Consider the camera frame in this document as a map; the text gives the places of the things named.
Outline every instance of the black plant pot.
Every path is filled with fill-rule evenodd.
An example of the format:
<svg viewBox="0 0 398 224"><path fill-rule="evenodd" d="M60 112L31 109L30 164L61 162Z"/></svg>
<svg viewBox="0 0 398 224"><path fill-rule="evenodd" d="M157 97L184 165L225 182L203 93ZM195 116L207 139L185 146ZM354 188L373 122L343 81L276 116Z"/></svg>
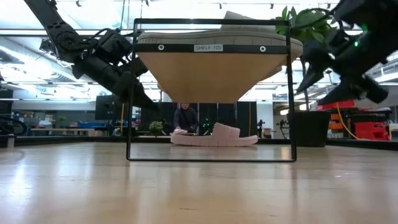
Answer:
<svg viewBox="0 0 398 224"><path fill-rule="evenodd" d="M325 147L328 136L329 111L298 111L294 113L295 138L298 147Z"/></svg>

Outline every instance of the ceiling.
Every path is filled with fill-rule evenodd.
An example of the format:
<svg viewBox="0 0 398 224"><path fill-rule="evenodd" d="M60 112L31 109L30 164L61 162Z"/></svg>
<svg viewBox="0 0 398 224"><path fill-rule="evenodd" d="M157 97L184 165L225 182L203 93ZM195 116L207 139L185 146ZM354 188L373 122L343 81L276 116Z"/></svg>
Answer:
<svg viewBox="0 0 398 224"><path fill-rule="evenodd" d="M132 29L135 18L215 18L222 19L226 11L233 11L255 19L272 19L281 14L285 6L301 11L310 7L334 7L339 0L57 0L58 12L62 18L79 33L94 34L98 30L122 26ZM72 75L69 64L59 62L39 47L47 39L42 25L23 0L2 0L0 8L0 72L5 81L3 87L21 90L21 97L62 98L94 100L97 95L108 95L109 91L93 83L87 77L77 80ZM154 25L142 26L141 29L172 29L174 32L188 32L197 29L216 29L219 26L199 25ZM299 61L293 63L294 82L302 80L302 66ZM337 74L325 77L308 90L310 98L317 100L333 88L330 84L338 83ZM160 90L156 79L150 72L142 75L147 95L153 100L160 99ZM242 100L277 101L283 106L287 101L287 76L285 71L268 78L249 90Z"/></svg>

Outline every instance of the wooden table surface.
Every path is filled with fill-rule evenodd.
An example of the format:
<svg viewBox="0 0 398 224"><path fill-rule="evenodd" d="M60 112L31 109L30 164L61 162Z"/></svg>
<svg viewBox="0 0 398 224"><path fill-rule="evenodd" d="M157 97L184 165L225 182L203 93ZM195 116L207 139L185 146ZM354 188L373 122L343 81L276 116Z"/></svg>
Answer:
<svg viewBox="0 0 398 224"><path fill-rule="evenodd" d="M132 151L288 151L172 147L132 144ZM293 164L217 164L128 162L124 150L123 143L84 142L0 151L0 223L398 223L396 152L301 148Z"/></svg>

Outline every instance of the black metal frame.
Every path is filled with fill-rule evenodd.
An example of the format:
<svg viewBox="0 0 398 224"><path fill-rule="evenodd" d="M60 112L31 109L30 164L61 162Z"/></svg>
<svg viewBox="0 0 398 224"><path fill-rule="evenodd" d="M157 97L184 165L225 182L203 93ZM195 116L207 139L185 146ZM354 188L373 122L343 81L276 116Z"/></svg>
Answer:
<svg viewBox="0 0 398 224"><path fill-rule="evenodd" d="M210 24L210 25L247 25L247 26L287 26L286 46L255 46L255 45L223 45L222 52L214 53L239 53L239 54L287 54L287 83L289 89L289 110L291 117L290 123L290 159L286 160L265 160L265 159L145 159L130 158L131 152L131 121L132 121L132 94L134 93L134 78L129 96L129 123L126 144L126 159L129 161L168 161L168 162L295 162L297 160L297 148L294 134L294 92L293 92L293 75L292 75L292 59L290 51L290 23L289 21L268 21L268 20L236 20L236 19L135 19L134 34L137 33L138 24ZM134 35L132 41L132 55L136 52L194 52L195 44L137 44L137 35Z"/></svg>

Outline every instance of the shelf label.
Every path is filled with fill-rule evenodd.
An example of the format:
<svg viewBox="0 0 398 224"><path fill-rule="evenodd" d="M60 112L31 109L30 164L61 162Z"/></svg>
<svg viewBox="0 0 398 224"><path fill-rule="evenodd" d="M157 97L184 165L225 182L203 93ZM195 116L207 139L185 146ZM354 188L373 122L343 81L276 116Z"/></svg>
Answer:
<svg viewBox="0 0 398 224"><path fill-rule="evenodd" d="M222 52L222 44L195 44L193 46L194 52Z"/></svg>

